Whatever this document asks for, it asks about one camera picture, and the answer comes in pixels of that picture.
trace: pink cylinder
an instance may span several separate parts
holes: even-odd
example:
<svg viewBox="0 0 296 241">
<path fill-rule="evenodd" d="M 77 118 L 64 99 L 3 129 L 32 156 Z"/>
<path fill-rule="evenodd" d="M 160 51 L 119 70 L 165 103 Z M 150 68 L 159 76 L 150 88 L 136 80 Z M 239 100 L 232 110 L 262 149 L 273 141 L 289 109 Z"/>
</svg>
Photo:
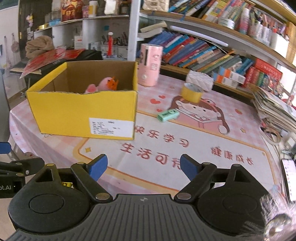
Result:
<svg viewBox="0 0 296 241">
<path fill-rule="evenodd" d="M 155 44 L 141 44 L 138 69 L 138 83 L 143 86 L 154 86 L 157 83 L 163 47 Z"/>
</svg>

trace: chair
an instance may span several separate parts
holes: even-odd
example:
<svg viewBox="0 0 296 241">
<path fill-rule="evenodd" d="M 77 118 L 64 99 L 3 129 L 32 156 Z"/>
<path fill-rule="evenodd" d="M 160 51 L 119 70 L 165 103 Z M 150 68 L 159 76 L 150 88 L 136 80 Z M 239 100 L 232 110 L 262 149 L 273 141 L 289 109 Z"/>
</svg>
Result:
<svg viewBox="0 0 296 241">
<path fill-rule="evenodd" d="M 9 154 L 8 146 L 10 145 L 8 143 L 9 136 L 10 136 L 9 112 L 10 112 L 10 107 L 9 107 L 6 92 L 5 92 L 3 75 L 0 72 L 0 153 L 5 153 L 5 154 Z M 10 153 L 14 159 L 19 160 L 19 158 L 14 153 L 12 148 L 10 148 Z"/>
</svg>

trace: table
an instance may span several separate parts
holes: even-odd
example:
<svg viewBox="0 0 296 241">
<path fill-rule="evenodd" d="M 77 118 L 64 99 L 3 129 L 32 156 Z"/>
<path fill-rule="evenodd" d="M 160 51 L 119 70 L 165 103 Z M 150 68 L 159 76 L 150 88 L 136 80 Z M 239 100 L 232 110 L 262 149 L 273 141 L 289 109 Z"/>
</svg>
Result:
<svg viewBox="0 0 296 241">
<path fill-rule="evenodd" d="M 240 163 L 267 190 L 274 184 L 280 186 L 280 172 L 259 132 L 256 110 L 215 91 L 204 93 L 198 105 L 187 103 L 179 95 L 183 84 L 160 75 L 156 86 L 138 86 L 134 141 L 42 134 L 27 100 L 11 110 L 10 131 L 23 152 L 32 152 L 59 168 L 105 153 L 108 169 L 99 183 L 113 196 L 175 195 L 189 182 L 179 166 L 183 153 L 219 168 Z M 155 116 L 169 108 L 178 108 L 180 117 L 159 122 Z"/>
</svg>

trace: open box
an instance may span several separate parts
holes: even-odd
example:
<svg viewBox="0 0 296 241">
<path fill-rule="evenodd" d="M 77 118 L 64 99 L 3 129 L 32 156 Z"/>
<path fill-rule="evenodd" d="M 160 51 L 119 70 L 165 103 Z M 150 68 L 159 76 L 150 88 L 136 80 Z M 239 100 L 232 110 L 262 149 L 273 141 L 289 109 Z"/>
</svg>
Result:
<svg viewBox="0 0 296 241">
<path fill-rule="evenodd" d="M 137 104 L 137 63 L 66 62 L 27 90 L 42 133 L 132 140 Z M 117 91 L 84 94 L 105 77 L 119 80 Z"/>
</svg>

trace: brown cloth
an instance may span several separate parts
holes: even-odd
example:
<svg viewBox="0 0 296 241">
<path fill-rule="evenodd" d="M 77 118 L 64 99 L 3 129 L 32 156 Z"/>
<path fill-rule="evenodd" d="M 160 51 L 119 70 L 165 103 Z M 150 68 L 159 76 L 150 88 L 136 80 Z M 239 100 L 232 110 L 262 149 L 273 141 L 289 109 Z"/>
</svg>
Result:
<svg viewBox="0 0 296 241">
<path fill-rule="evenodd" d="M 40 54 L 54 49 L 52 38 L 49 36 L 40 36 L 34 40 L 28 41 L 26 45 L 26 57 L 31 59 Z"/>
</svg>

